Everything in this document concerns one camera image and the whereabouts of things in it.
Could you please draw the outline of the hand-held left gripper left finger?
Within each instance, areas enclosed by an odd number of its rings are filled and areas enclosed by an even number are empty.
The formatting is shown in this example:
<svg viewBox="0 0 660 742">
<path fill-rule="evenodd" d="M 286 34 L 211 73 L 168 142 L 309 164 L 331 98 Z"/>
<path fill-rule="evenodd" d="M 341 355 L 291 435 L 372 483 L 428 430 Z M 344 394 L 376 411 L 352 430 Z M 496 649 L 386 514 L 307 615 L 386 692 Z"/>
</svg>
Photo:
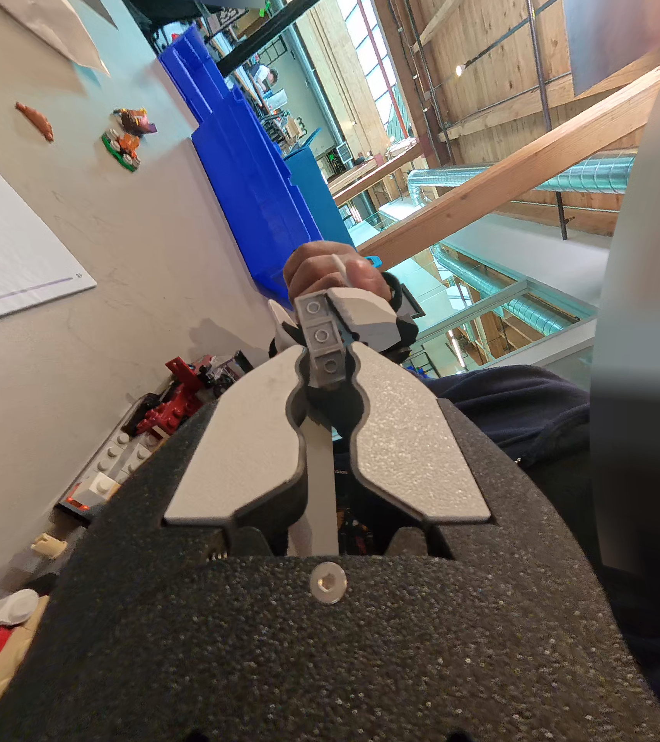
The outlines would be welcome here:
<svg viewBox="0 0 660 742">
<path fill-rule="evenodd" d="M 219 399 L 164 513 L 168 525 L 291 526 L 304 514 L 307 350 L 289 347 Z"/>
</svg>

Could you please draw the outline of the grey studded toy brick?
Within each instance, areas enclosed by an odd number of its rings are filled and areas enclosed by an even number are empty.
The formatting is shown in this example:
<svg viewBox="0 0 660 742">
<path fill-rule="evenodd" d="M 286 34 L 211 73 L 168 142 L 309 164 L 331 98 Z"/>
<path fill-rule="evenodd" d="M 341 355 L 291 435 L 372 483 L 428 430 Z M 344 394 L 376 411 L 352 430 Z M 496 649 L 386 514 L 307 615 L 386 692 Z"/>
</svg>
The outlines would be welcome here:
<svg viewBox="0 0 660 742">
<path fill-rule="evenodd" d="M 294 306 L 309 354 L 309 386 L 323 389 L 341 384 L 346 378 L 346 351 L 327 292 L 300 296 Z"/>
</svg>

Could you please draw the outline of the person's right forearm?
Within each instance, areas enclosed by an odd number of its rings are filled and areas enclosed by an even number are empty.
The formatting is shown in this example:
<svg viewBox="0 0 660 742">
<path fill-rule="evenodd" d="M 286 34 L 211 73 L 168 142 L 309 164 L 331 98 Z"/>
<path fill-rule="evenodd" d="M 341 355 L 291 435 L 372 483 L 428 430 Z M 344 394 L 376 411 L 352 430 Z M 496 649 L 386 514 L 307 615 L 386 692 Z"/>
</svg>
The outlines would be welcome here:
<svg viewBox="0 0 660 742">
<path fill-rule="evenodd" d="M 524 470 L 589 456 L 589 393 L 539 366 L 424 379 Z"/>
</svg>

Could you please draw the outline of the person's right hand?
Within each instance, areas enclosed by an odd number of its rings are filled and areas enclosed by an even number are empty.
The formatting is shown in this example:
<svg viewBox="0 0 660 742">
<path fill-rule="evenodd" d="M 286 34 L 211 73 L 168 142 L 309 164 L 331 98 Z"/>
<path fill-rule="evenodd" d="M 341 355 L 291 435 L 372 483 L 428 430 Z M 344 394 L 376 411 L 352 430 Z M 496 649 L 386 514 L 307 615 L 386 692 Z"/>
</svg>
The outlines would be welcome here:
<svg viewBox="0 0 660 742">
<path fill-rule="evenodd" d="M 352 247 L 324 240 L 299 246 L 282 269 L 288 298 L 327 289 L 352 286 L 391 302 L 392 292 L 381 271 Z"/>
</svg>

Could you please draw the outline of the red toy brick vehicle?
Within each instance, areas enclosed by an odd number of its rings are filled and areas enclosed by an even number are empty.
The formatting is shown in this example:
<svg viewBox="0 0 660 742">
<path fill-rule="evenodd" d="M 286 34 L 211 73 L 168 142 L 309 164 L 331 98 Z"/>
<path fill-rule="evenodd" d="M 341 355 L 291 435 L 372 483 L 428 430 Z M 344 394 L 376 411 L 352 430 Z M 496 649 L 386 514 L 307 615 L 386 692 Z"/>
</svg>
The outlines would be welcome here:
<svg viewBox="0 0 660 742">
<path fill-rule="evenodd" d="M 205 403 L 219 399 L 253 370 L 240 350 L 232 356 L 204 355 L 192 364 L 176 357 L 166 367 L 171 376 L 164 391 L 144 395 L 122 426 L 131 439 L 145 433 L 172 435 Z"/>
</svg>

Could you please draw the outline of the grey toy brick baseplate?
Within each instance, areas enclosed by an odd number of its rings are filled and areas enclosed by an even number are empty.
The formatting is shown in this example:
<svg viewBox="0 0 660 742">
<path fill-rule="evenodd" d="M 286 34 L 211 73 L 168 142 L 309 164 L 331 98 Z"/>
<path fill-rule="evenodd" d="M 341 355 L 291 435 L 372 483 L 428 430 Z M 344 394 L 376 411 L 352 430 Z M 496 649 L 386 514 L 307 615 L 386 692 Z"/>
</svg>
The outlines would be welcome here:
<svg viewBox="0 0 660 742">
<path fill-rule="evenodd" d="M 66 488 L 55 510 L 87 525 L 123 483 L 147 461 L 162 442 L 153 432 L 137 432 L 139 423 L 157 396 L 137 400 L 103 441 L 96 453 Z"/>
</svg>

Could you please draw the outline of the small blue plastic bin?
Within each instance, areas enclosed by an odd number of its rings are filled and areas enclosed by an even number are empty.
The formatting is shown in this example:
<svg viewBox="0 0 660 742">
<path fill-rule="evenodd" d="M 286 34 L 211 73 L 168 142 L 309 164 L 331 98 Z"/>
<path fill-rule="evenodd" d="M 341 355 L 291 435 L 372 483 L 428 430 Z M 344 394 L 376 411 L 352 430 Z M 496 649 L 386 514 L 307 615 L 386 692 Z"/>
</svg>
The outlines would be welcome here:
<svg viewBox="0 0 660 742">
<path fill-rule="evenodd" d="M 352 238 L 335 204 L 311 149 L 303 146 L 288 153 L 284 162 L 290 179 L 300 191 L 321 238 L 343 243 L 354 250 Z"/>
</svg>

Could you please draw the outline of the cream toy brick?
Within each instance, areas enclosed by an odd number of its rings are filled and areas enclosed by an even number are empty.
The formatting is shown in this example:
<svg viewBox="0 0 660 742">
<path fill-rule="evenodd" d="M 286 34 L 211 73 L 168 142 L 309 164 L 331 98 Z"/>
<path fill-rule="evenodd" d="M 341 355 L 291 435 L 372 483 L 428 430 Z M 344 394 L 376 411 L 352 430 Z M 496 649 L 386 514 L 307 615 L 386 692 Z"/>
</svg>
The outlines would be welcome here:
<svg viewBox="0 0 660 742">
<path fill-rule="evenodd" d="M 49 561 L 57 560 L 68 547 L 68 542 L 57 539 L 49 533 L 40 533 L 31 543 L 31 551 Z"/>
</svg>

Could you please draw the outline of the white instruction sheet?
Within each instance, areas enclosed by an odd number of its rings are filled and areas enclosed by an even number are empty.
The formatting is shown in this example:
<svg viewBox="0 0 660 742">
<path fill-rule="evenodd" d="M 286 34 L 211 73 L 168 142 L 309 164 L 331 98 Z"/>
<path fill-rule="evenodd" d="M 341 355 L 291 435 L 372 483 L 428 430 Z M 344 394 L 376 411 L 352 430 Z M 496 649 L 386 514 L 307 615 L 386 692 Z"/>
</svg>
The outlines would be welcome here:
<svg viewBox="0 0 660 742">
<path fill-rule="evenodd" d="M 96 285 L 0 175 L 0 318 Z"/>
</svg>

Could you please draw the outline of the small colourful toy brick model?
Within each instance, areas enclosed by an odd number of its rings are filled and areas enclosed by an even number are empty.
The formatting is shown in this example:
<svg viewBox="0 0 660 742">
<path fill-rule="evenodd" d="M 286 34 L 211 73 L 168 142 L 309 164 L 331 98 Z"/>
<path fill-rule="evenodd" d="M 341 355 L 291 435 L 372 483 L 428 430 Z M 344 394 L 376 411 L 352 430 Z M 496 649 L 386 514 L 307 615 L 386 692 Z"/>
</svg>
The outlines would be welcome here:
<svg viewBox="0 0 660 742">
<path fill-rule="evenodd" d="M 137 172 L 140 167 L 138 148 L 142 138 L 157 132 L 145 108 L 117 108 L 111 113 L 119 128 L 109 127 L 101 135 L 104 148 L 128 172 Z"/>
</svg>

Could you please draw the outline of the black metal beam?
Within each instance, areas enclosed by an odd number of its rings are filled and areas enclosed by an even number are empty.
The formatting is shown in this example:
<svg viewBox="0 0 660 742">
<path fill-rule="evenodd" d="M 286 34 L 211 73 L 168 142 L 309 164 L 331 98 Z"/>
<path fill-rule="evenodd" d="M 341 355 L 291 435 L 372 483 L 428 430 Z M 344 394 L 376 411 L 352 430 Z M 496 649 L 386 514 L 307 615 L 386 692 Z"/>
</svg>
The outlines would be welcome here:
<svg viewBox="0 0 660 742">
<path fill-rule="evenodd" d="M 221 77 L 227 77 L 235 69 L 249 60 L 254 53 L 259 52 L 266 44 L 287 30 L 297 19 L 308 12 L 319 1 L 291 1 L 281 8 L 275 15 L 260 26 L 251 36 L 247 37 L 232 49 L 216 65 Z"/>
</svg>

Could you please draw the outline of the grey hanging panel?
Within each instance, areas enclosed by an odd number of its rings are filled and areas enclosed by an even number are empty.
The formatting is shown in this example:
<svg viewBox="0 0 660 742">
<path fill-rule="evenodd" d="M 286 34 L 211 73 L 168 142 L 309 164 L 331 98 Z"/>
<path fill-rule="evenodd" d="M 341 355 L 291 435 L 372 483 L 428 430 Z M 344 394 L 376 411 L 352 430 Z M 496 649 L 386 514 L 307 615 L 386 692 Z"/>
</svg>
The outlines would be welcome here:
<svg viewBox="0 0 660 742">
<path fill-rule="evenodd" d="M 563 8 L 576 97 L 660 52 L 660 1 L 564 1 Z"/>
</svg>

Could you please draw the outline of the brown toy brick piece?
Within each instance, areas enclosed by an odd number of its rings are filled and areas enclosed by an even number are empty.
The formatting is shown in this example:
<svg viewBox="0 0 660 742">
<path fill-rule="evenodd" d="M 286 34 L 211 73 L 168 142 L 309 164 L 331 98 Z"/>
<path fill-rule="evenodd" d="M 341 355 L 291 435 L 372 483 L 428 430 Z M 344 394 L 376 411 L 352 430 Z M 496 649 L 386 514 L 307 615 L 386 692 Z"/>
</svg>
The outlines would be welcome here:
<svg viewBox="0 0 660 742">
<path fill-rule="evenodd" d="M 32 107 L 22 104 L 21 102 L 16 102 L 15 108 L 25 116 L 32 125 L 34 125 L 46 142 L 53 143 L 55 141 L 53 127 L 44 114 Z"/>
</svg>

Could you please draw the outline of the short metal air duct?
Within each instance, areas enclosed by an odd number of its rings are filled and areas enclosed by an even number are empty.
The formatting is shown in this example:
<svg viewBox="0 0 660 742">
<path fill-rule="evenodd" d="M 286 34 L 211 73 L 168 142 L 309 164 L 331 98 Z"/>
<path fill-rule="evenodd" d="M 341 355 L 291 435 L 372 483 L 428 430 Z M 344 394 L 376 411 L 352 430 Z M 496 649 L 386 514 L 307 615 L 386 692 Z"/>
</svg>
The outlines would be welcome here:
<svg viewBox="0 0 660 742">
<path fill-rule="evenodd" d="M 576 324 L 579 319 L 567 314 L 534 294 L 527 280 L 506 281 L 484 272 L 454 258 L 444 246 L 433 246 L 431 254 L 440 267 L 448 270 L 453 277 L 478 292 L 481 298 L 492 298 L 509 292 L 506 302 L 499 305 L 500 310 L 509 313 L 525 323 L 542 336 L 556 334 Z"/>
</svg>

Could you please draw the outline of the long metal air duct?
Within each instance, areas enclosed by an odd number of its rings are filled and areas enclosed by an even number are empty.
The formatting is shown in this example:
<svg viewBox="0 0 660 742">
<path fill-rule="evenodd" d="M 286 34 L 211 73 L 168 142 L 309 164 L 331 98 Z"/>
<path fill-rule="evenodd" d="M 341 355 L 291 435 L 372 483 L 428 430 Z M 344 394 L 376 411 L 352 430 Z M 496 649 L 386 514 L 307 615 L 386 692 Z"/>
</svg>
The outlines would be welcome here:
<svg viewBox="0 0 660 742">
<path fill-rule="evenodd" d="M 560 174 L 534 187 L 537 191 L 625 194 L 638 148 L 601 151 L 572 165 Z M 415 169 L 408 173 L 409 198 L 416 206 L 428 202 L 423 188 L 455 188 L 490 168 L 481 165 L 447 165 Z"/>
</svg>

